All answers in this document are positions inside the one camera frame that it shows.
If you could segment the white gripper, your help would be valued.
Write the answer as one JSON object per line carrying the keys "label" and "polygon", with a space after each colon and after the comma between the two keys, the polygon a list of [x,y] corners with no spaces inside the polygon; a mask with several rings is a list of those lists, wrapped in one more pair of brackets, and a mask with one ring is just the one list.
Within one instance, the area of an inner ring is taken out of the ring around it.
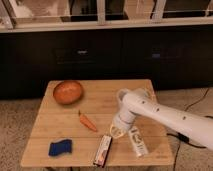
{"label": "white gripper", "polygon": [[113,124],[110,127],[110,135],[114,139],[118,139],[123,136],[123,132],[126,133],[134,123],[134,116],[131,113],[117,113],[113,119]]}

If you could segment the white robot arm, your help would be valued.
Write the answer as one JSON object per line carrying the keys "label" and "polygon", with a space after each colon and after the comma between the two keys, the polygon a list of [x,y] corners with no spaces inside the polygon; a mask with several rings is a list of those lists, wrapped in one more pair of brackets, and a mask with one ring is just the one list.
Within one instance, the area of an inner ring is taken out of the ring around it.
{"label": "white robot arm", "polygon": [[161,105],[142,88],[120,89],[116,98],[119,110],[110,126],[113,138],[125,135],[138,116],[145,116],[213,150],[213,119]]}

